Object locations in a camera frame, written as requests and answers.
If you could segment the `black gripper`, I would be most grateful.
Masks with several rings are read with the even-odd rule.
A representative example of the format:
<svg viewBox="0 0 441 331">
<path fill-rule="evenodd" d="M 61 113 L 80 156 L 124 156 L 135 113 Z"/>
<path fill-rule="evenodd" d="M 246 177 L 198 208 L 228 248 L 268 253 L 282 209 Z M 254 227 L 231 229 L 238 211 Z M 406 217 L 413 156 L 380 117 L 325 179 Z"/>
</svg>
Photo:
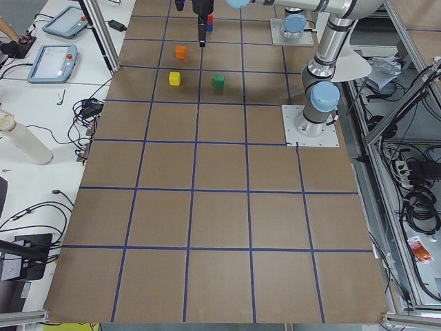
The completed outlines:
<svg viewBox="0 0 441 331">
<path fill-rule="evenodd" d="M 214 0 L 193 0 L 192 10 L 198 16 L 198 42 L 205 47 L 207 36 L 207 17 L 214 11 Z"/>
</svg>

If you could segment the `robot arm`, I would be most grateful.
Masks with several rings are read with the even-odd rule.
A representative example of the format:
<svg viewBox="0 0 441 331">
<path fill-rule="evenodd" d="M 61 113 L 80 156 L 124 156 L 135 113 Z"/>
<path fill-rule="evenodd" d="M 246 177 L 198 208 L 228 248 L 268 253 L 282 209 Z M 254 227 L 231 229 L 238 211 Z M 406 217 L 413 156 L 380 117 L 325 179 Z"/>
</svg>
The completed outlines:
<svg viewBox="0 0 441 331">
<path fill-rule="evenodd" d="M 316 24 L 308 28 L 307 12 L 300 8 L 285 8 L 285 18 L 280 26 L 280 35 L 286 39 L 299 39 L 304 32 L 316 32 Z"/>
<path fill-rule="evenodd" d="M 296 130 L 315 138 L 325 131 L 328 116 L 340 100 L 339 89 L 331 82 L 336 63 L 356 20 L 373 14 L 381 1 L 261 1 L 264 6 L 284 6 L 329 14 L 314 58 L 302 72 L 306 104 L 295 119 Z"/>
</svg>

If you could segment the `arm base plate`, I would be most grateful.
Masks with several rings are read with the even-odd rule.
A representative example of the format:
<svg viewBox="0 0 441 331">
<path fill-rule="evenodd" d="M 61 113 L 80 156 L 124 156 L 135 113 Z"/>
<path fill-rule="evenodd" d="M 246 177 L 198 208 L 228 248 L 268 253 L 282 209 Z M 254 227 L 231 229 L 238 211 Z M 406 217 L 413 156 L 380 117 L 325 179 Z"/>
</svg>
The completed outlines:
<svg viewBox="0 0 441 331">
<path fill-rule="evenodd" d="M 332 115 L 321 124 L 309 123 L 303 105 L 282 105 L 285 141 L 290 147 L 338 148 L 340 146 Z"/>
<path fill-rule="evenodd" d="M 312 47 L 314 39 L 312 32 L 286 32 L 284 19 L 270 19 L 272 44 L 275 46 Z"/>
</svg>

